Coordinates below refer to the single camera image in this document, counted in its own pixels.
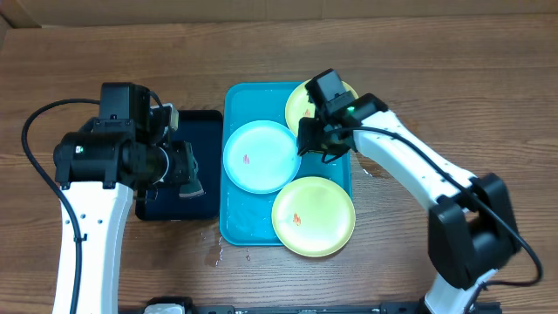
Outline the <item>green scrub sponge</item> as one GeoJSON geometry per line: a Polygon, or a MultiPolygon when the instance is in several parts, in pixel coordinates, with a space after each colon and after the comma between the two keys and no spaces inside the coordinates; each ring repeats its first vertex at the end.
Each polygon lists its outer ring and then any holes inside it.
{"type": "Polygon", "coordinates": [[[179,197],[184,199],[191,199],[204,194],[205,191],[199,179],[194,179],[187,184],[183,184],[179,189],[179,197]]]}

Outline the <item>yellow plate top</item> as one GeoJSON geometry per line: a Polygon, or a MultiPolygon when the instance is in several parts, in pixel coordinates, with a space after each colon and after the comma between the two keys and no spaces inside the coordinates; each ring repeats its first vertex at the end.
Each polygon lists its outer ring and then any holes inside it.
{"type": "Polygon", "coordinates": [[[308,80],[302,82],[289,96],[285,106],[285,120],[289,130],[297,137],[299,121],[302,118],[314,118],[316,106],[310,102],[305,88],[308,80]]]}

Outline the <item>yellow plate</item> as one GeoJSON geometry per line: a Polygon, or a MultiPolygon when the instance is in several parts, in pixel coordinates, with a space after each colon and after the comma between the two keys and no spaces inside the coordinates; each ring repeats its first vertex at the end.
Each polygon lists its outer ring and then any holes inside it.
{"type": "Polygon", "coordinates": [[[271,220],[280,242],[306,257],[324,257],[350,240],[356,211],[350,196],[334,181],[303,177],[286,185],[274,200],[271,220]]]}
{"type": "Polygon", "coordinates": [[[297,137],[299,121],[302,118],[314,118],[316,106],[310,102],[305,88],[308,80],[302,82],[289,96],[285,106],[285,120],[289,130],[297,137]]]}

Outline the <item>light blue plate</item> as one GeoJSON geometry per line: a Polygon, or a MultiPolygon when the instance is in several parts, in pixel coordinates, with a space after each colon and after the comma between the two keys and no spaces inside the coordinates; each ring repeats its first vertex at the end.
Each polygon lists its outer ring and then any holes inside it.
{"type": "Polygon", "coordinates": [[[291,182],[302,163],[296,138],[271,120],[256,120],[235,130],[222,153],[228,178],[240,189],[269,194],[291,182]]]}

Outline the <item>yellow plate bottom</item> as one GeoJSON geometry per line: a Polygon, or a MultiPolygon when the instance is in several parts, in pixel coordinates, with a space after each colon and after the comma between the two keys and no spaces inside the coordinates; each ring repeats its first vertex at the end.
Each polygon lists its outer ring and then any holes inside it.
{"type": "Polygon", "coordinates": [[[280,242],[306,257],[324,257],[350,240],[356,211],[350,196],[334,181],[303,177],[286,185],[274,200],[271,220],[280,242]]]}

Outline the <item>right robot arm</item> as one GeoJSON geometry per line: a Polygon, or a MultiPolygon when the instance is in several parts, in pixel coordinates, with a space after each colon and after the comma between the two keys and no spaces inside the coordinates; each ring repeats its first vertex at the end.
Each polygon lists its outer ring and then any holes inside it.
{"type": "Polygon", "coordinates": [[[379,164],[428,214],[428,255],[438,272],[424,313],[470,313],[497,270],[522,248],[507,187],[496,174],[477,177],[453,165],[407,130],[367,93],[303,92],[311,108],[299,121],[301,154],[337,159],[349,150],[379,164]]]}

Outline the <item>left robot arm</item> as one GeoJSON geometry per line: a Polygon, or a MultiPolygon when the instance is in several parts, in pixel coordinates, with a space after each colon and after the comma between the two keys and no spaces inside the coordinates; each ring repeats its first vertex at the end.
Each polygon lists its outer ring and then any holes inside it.
{"type": "Polygon", "coordinates": [[[142,85],[104,83],[99,115],[55,147],[62,241],[53,310],[115,313],[126,220],[135,197],[201,195],[192,146],[173,141],[179,113],[142,85]]]}

